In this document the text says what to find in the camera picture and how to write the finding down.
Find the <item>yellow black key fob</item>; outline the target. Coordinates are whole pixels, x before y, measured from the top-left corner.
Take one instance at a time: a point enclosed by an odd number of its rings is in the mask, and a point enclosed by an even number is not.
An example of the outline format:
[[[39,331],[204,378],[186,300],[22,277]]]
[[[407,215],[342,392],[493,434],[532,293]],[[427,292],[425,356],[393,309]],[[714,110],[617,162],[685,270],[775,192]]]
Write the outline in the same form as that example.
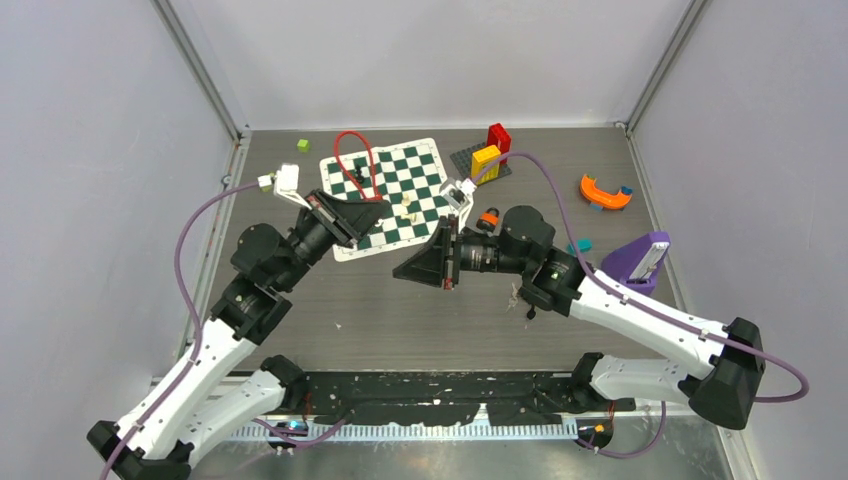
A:
[[[506,312],[516,311],[519,305],[523,305],[527,307],[527,312],[525,313],[525,319],[527,321],[532,321],[535,319],[537,312],[536,307],[529,303],[520,293],[520,287],[515,283],[511,284],[511,294],[507,303]]]

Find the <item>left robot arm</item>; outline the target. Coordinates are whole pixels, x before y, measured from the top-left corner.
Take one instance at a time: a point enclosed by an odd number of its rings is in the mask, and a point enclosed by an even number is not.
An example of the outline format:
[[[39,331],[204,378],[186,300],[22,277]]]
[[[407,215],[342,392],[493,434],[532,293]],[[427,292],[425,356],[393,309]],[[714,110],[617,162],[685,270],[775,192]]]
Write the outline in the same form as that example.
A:
[[[190,350],[133,410],[88,432],[105,461],[103,478],[186,479],[249,421],[305,405],[306,375],[282,355],[267,358],[220,398],[209,398],[290,311],[285,294],[329,250],[363,239],[390,209],[385,200],[342,200],[322,190],[304,202],[286,235],[265,223],[244,230],[231,257],[238,274],[198,323]]]

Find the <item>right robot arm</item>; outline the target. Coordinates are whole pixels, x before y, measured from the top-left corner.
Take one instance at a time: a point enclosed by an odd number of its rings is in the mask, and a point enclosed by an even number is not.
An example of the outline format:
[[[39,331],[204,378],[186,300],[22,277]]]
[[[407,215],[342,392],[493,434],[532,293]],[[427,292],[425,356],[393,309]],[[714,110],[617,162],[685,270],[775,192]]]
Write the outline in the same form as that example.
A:
[[[614,330],[661,354],[628,360],[584,354],[571,397],[584,410],[607,400],[643,398],[685,404],[718,426],[747,426],[765,373],[754,355],[759,327],[738,317],[729,324],[691,316],[584,268],[553,244],[555,229],[535,208],[520,205],[502,217],[497,234],[461,227],[441,217],[423,246],[396,266],[398,280],[452,290],[463,271],[518,274],[518,296],[536,311],[556,312]]]

